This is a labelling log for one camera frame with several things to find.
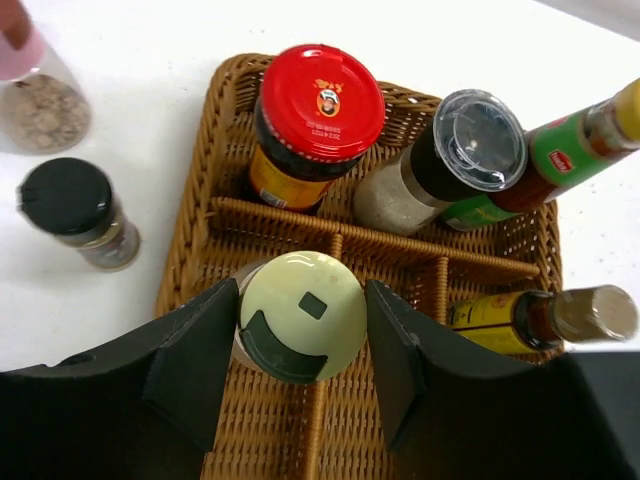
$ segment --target green label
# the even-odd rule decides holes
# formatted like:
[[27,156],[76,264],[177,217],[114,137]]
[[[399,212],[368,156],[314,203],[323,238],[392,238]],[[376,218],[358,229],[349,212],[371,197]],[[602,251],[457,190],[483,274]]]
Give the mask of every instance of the green label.
[[585,114],[586,110],[572,113],[530,133],[531,161],[555,186],[575,187],[611,165],[590,148],[584,135]]
[[496,207],[486,195],[480,195],[479,197],[454,203],[444,211],[442,219],[451,228],[468,232],[506,220],[515,215],[515,213],[505,212]]

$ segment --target yellow label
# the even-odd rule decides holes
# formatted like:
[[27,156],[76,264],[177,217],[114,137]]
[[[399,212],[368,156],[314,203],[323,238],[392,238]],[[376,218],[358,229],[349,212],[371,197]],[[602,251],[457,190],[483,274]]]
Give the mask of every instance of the yellow label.
[[257,146],[249,168],[249,179],[256,193],[277,208],[304,210],[315,205],[327,192],[329,182],[307,182],[278,170]]
[[513,306],[521,295],[522,292],[506,293],[455,303],[451,307],[449,326],[457,330],[510,324]]
[[535,352],[535,350],[527,347],[520,340],[518,334],[511,328],[511,325],[458,330],[458,333],[478,345],[505,355]]
[[491,295],[455,303],[449,326],[463,337],[497,353],[532,353],[520,340],[512,324],[513,307],[522,292]]

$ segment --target spice bottle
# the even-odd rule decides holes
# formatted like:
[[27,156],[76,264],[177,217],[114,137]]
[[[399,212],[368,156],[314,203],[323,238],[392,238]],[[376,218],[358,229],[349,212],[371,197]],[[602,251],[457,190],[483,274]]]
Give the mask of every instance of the spice bottle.
[[77,158],[49,160],[20,187],[20,208],[39,229],[78,250],[87,262],[120,270],[136,257],[140,237],[107,176]]
[[91,112],[71,72],[19,0],[0,2],[0,122],[31,153],[55,153],[87,133]]
[[331,184],[373,145],[384,100],[369,71],[326,45],[300,45],[276,57],[255,105],[258,138],[247,196],[314,213]]
[[463,200],[442,214],[469,231],[531,211],[640,149],[640,79],[604,102],[527,134],[529,164],[510,189]]
[[291,252],[240,269],[233,355],[288,383],[337,375],[358,356],[367,331],[364,292],[341,262]]
[[490,350],[533,353],[572,343],[623,341],[638,328],[631,297],[613,285],[557,294],[526,291],[457,302],[449,326]]
[[365,227],[412,235],[453,202],[509,188],[524,171],[525,153],[522,128],[500,100],[455,92],[414,145],[362,180],[353,215]]

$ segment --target wicker basket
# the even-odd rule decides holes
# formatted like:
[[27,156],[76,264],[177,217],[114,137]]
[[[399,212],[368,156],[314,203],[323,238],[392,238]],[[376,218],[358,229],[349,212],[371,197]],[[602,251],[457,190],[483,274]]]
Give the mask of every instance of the wicker basket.
[[[316,217],[237,199],[255,149],[253,105],[272,57],[225,61],[204,105],[193,161],[156,303],[161,315],[242,265],[288,251],[341,259],[444,322],[449,301],[525,288],[559,290],[555,203],[471,233],[430,225],[406,239],[352,226],[351,197],[375,165],[409,145],[439,99],[380,82],[387,119],[359,166],[330,189]],[[549,354],[523,357],[543,361]],[[343,374],[299,387],[233,362],[205,479],[393,478],[368,348]]]

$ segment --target white table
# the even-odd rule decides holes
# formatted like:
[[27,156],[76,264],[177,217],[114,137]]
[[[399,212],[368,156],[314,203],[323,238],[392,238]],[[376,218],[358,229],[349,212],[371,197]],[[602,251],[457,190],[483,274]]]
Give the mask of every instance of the white table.
[[[16,187],[51,157],[0,153],[0,371],[56,364],[151,320],[203,97],[227,57],[323,42],[419,91],[491,91],[525,128],[640,74],[640,44],[529,0],[26,4],[93,105],[89,137],[66,154],[110,175],[143,244],[127,270],[96,272],[16,211]],[[566,287],[613,283],[640,302],[639,160],[562,197]]]

